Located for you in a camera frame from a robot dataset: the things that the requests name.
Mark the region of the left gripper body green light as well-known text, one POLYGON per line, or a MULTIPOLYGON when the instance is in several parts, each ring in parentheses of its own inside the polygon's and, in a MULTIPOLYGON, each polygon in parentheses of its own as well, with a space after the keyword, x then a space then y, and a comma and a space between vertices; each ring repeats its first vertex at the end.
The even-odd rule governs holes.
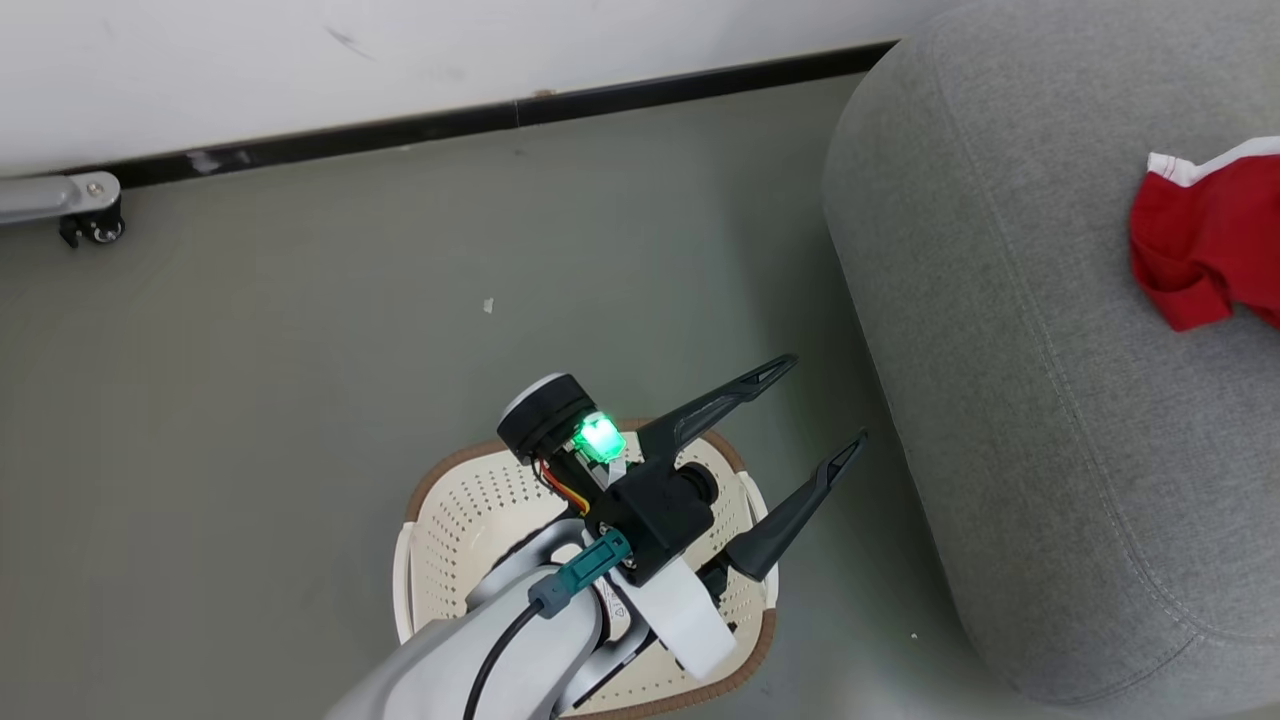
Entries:
POLYGON ((719 487, 710 470, 681 464, 678 456, 671 466, 645 465, 637 430, 626 438, 568 374, 526 388, 504 410, 497 433, 521 464, 581 511, 590 553, 605 542, 622 543, 604 570, 635 618, 689 675, 712 675, 736 646, 713 600, 723 575, 713 571, 705 583, 684 561, 714 524, 719 487))

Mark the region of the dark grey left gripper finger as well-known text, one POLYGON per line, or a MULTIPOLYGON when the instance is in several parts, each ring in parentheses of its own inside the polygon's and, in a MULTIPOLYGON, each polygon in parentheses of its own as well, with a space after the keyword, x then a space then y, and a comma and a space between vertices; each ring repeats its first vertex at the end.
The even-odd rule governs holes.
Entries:
POLYGON ((637 429, 637 443, 645 465, 662 468, 695 439, 713 429, 742 404, 759 398, 799 363, 795 354, 783 354, 746 372, 691 401, 645 421, 637 429))
POLYGON ((755 582, 764 580, 831 491, 847 475, 868 439, 869 432, 861 430, 852 442, 820 461, 806 482, 750 530, 733 537, 724 547, 727 565, 755 582))

